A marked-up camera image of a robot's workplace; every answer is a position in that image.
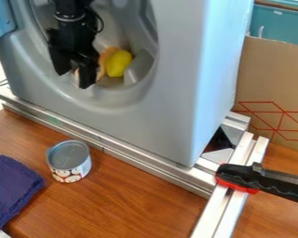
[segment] black clamp handle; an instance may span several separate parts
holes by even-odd
[[[264,169],[259,163],[252,166],[220,165],[216,180],[231,189],[248,193],[268,192],[298,203],[298,176]]]

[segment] aluminum frame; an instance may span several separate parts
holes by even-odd
[[[249,117],[231,112],[221,127],[236,148],[202,153],[195,166],[190,168],[19,99],[9,89],[0,93],[0,99],[9,111],[71,138],[83,140],[91,147],[209,199],[192,238],[230,237],[248,195],[216,185],[214,173],[221,163],[261,163],[268,144],[268,139],[259,137],[256,141],[253,134],[247,132]]]

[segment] red geometric drawing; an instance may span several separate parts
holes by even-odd
[[[259,131],[272,131],[272,137],[279,134],[287,141],[298,141],[298,138],[292,138],[290,133],[293,132],[298,136],[298,112],[285,111],[274,101],[240,101],[238,103],[244,110],[235,112],[250,113],[257,120],[257,125],[250,124]]]

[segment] circular opening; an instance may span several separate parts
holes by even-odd
[[[82,165],[88,157],[88,146],[77,140],[66,140],[47,151],[48,164],[59,170],[74,169]]]
[[[95,59],[98,75],[95,83],[106,88],[123,88],[147,80],[157,55],[156,20],[150,1],[94,0],[90,7],[100,16],[100,28],[103,23],[103,30],[95,34],[92,43],[100,54],[100,57]],[[58,29],[58,22],[53,17],[53,1],[32,0],[32,9],[48,41],[47,29]],[[128,52],[131,60],[126,59],[122,62],[121,50]],[[68,73],[67,83],[78,87],[78,82],[79,73],[73,64],[72,73]]]

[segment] cardboard box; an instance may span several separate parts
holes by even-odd
[[[250,131],[298,151],[298,46],[247,37],[235,112],[250,116]]]

